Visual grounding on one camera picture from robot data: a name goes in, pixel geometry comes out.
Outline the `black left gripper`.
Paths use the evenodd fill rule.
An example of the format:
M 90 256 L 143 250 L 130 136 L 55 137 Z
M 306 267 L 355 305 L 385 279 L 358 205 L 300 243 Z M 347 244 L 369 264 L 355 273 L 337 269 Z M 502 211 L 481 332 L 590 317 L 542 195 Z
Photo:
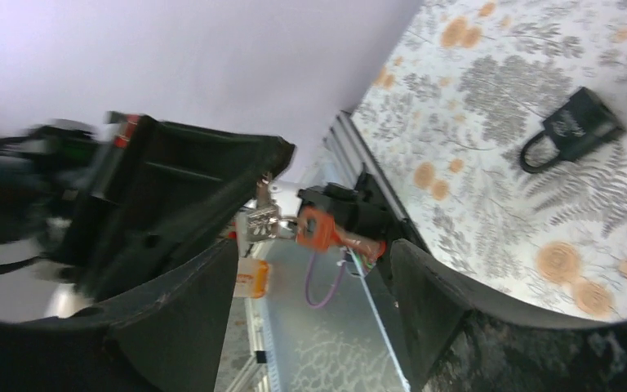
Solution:
M 96 139 L 83 122 L 56 119 L 0 137 L 0 247 L 33 242 L 34 256 L 0 264 L 0 275 L 50 258 L 75 219 L 77 289 L 103 301 L 156 278 L 209 247 L 278 176 L 296 147 L 280 136 L 218 131 L 111 111 L 118 131 Z

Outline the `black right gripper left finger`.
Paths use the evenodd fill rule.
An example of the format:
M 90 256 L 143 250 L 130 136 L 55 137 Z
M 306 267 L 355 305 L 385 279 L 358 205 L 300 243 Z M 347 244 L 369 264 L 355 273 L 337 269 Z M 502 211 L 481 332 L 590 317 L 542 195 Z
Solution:
M 0 322 L 0 391 L 211 391 L 238 246 L 183 265 L 69 318 Z

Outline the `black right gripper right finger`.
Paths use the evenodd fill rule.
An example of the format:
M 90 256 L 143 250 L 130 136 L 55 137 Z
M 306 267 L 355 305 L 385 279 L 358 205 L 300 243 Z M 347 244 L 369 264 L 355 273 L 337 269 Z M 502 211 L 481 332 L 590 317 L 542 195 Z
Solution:
M 389 260 L 415 390 L 627 391 L 627 320 L 520 301 L 393 243 Z

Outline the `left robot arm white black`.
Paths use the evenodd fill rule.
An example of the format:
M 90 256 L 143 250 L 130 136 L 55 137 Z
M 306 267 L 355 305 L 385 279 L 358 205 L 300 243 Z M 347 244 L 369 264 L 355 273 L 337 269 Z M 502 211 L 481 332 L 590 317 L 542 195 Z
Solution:
M 278 136 L 217 131 L 142 114 L 109 114 L 113 138 L 58 120 L 0 138 L 0 245 L 33 238 L 38 258 L 104 301 L 201 253 L 220 237 L 284 237 L 325 252 L 347 247 L 369 262 L 390 240 L 393 217 L 369 188 L 301 189 L 282 213 L 272 180 L 296 147 Z

